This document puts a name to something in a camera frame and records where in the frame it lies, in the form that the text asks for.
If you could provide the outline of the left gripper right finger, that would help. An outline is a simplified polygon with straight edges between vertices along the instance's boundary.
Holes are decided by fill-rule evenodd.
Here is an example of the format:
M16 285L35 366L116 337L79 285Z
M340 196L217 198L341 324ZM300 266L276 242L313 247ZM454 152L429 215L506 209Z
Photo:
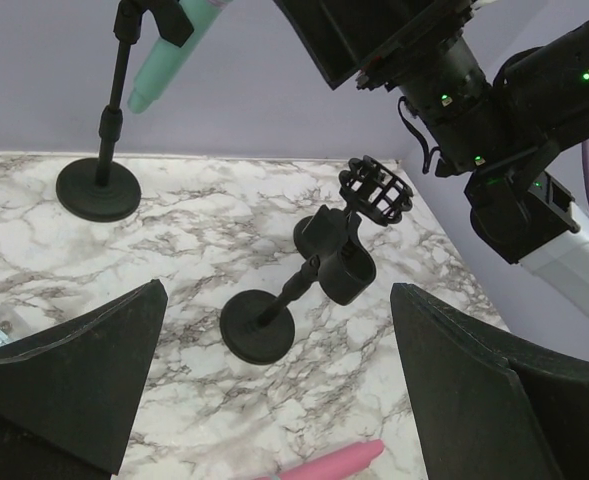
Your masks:
M589 479L589 362L469 316L420 287L390 295L431 479Z

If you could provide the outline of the black shock-mount microphone stand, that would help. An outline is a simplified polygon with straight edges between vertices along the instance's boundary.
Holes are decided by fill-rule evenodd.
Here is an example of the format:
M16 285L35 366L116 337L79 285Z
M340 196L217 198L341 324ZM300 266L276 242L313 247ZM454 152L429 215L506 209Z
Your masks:
M365 216L387 227L400 223L403 214L413 207L412 188L370 156L350 159L338 179L345 207L323 205L294 228L294 243L304 258L337 248L348 234L352 219Z

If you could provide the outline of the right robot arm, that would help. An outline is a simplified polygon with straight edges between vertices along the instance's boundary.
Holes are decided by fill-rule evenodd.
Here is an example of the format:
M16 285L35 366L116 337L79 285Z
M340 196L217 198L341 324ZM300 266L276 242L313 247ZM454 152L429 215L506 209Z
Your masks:
M511 56L488 81L463 36L469 1L282 1L326 83L399 90L422 170L467 175L475 233L515 264L577 233L572 195L548 174L589 139L589 20Z

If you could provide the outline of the green microphone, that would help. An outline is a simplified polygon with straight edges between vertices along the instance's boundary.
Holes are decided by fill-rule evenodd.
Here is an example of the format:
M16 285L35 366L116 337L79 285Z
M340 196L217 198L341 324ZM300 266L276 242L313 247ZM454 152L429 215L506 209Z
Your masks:
M181 46L162 36L156 41L134 79L128 98L128 108L134 114L143 113L162 96L230 1L187 0L178 4L193 31Z

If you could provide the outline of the pink microphone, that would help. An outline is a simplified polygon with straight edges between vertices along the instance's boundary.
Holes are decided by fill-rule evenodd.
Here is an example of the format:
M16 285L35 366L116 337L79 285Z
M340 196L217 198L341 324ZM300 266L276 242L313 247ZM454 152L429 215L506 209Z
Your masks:
M366 470L384 451L382 440L356 442L340 450L263 479L281 480L336 480Z

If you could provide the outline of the black clip microphone stand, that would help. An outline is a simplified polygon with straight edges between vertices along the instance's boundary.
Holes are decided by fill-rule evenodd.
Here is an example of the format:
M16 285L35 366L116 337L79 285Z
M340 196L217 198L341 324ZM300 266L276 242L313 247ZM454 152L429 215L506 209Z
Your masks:
M305 259L279 295L245 290L224 305L219 320L222 339L239 359L269 365L283 358L295 338L295 322L288 305L314 283L340 306L353 302L376 278L372 256L360 242L358 213L321 206L301 219L293 231L297 251Z

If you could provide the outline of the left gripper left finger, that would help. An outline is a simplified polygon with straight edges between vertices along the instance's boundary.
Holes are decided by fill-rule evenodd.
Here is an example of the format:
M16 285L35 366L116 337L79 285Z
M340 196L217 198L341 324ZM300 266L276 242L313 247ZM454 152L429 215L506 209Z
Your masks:
M168 295L151 280L0 347L0 475L116 475Z

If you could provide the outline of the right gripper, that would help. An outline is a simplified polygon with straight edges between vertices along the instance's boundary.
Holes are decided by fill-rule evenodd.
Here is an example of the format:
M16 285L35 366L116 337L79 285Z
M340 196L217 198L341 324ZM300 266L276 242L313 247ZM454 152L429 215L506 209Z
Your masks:
M278 1L322 77L336 89L478 95L486 77L463 38L475 1Z

